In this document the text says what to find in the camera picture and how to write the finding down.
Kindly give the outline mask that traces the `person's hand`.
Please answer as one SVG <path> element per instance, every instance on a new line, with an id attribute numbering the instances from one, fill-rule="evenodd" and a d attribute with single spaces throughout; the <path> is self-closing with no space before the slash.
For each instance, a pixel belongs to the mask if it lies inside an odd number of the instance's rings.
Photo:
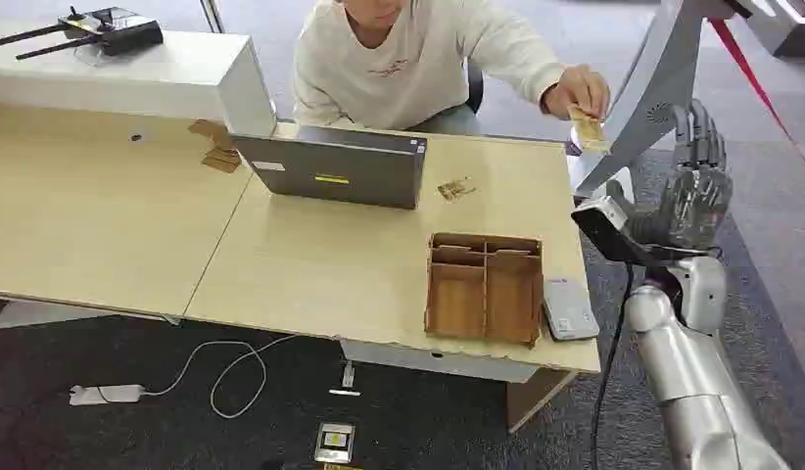
<path id="1" fill-rule="evenodd" d="M 560 120 L 570 119 L 570 109 L 579 108 L 583 114 L 604 120 L 611 92 L 599 72 L 581 64 L 564 69 L 559 80 L 542 95 L 542 112 Z"/>

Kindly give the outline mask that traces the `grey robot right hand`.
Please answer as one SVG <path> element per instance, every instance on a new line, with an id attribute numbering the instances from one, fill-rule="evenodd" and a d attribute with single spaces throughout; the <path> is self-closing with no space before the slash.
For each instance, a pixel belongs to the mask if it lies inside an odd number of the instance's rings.
<path id="1" fill-rule="evenodd" d="M 698 99 L 691 99 L 686 108 L 674 105 L 671 110 L 674 173 L 664 183 L 658 207 L 637 208 L 616 180 L 606 183 L 606 194 L 627 217 L 625 229 L 634 241 L 702 251 L 713 246 L 733 195 L 726 143 Z"/>

